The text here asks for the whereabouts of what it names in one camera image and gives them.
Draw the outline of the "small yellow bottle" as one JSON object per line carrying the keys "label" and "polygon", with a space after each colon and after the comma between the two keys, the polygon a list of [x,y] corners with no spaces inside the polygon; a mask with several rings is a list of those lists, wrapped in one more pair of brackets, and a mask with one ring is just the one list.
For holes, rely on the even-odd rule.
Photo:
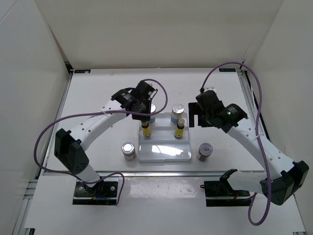
{"label": "small yellow bottle", "polygon": [[151,134],[152,134],[152,131],[151,131],[151,128],[150,128],[150,124],[146,120],[142,120],[141,121],[141,130],[142,130],[143,136],[146,137],[146,138],[150,137]]}
{"label": "small yellow bottle", "polygon": [[180,139],[183,137],[184,127],[185,127],[185,120],[183,118],[180,118],[178,120],[176,130],[174,133],[175,138]]}

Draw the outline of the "red-label spice jar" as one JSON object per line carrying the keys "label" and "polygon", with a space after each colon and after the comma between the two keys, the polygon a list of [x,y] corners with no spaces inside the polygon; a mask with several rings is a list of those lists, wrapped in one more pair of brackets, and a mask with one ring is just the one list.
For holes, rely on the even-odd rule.
{"label": "red-label spice jar", "polygon": [[209,143],[202,143],[197,151],[197,159],[201,162],[205,162],[207,158],[212,154],[213,147]]}

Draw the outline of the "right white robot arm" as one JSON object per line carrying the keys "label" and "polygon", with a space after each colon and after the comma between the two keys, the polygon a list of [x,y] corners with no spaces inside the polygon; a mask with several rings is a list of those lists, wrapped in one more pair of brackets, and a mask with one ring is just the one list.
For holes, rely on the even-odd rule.
{"label": "right white robot arm", "polygon": [[196,96],[188,104],[189,127],[215,127],[240,143],[264,168],[264,173],[228,170],[220,177],[220,191],[230,196],[237,190],[264,195],[276,205],[282,205],[299,190],[308,174],[304,161],[294,161],[277,149],[265,136],[255,131],[247,113],[232,103],[224,106],[213,90]]}

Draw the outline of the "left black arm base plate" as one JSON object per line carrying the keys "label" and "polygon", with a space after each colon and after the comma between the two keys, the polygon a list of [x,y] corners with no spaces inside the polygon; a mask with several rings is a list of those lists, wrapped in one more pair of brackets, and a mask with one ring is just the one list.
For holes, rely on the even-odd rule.
{"label": "left black arm base plate", "polygon": [[118,184],[118,177],[109,177],[92,188],[77,181],[72,204],[115,206],[118,199]]}

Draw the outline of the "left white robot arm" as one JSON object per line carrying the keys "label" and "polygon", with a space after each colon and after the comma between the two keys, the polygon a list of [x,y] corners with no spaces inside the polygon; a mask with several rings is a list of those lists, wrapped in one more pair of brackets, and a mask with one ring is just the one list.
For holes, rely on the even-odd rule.
{"label": "left white robot arm", "polygon": [[104,192],[104,184],[100,175],[89,164],[86,150],[100,135],[115,123],[123,120],[132,112],[132,118],[149,120],[151,112],[152,94],[156,91],[145,81],[140,81],[134,89],[121,89],[112,95],[111,99],[100,110],[101,115],[93,115],[80,125],[66,131],[63,128],[55,136],[54,155],[77,176],[84,184],[85,190],[92,196]]}

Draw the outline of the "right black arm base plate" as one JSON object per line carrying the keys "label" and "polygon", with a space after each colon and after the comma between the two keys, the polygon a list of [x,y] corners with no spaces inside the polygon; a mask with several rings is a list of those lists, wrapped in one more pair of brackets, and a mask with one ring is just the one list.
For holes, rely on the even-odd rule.
{"label": "right black arm base plate", "polygon": [[248,207],[251,202],[249,191],[228,192],[219,181],[204,181],[200,188],[204,190],[207,207]]}

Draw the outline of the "silver-lid spice jar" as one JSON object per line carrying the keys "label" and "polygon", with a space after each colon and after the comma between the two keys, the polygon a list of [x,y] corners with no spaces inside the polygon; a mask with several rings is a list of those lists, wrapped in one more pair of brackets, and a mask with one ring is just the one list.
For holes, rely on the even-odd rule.
{"label": "silver-lid spice jar", "polygon": [[133,143],[125,142],[122,145],[121,150],[127,161],[133,161],[136,158],[136,151]]}

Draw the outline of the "tall white shaker bottle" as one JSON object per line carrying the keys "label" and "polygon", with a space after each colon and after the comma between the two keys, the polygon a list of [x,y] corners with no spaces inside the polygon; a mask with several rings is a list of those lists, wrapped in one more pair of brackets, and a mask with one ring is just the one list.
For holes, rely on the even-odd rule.
{"label": "tall white shaker bottle", "polygon": [[176,103],[172,106],[170,124],[172,126],[177,125],[184,113],[184,106],[180,103]]}
{"label": "tall white shaker bottle", "polygon": [[[151,104],[150,113],[154,113],[156,111],[156,106],[154,104]],[[156,116],[152,115],[150,116],[149,125],[154,126],[156,121]]]}

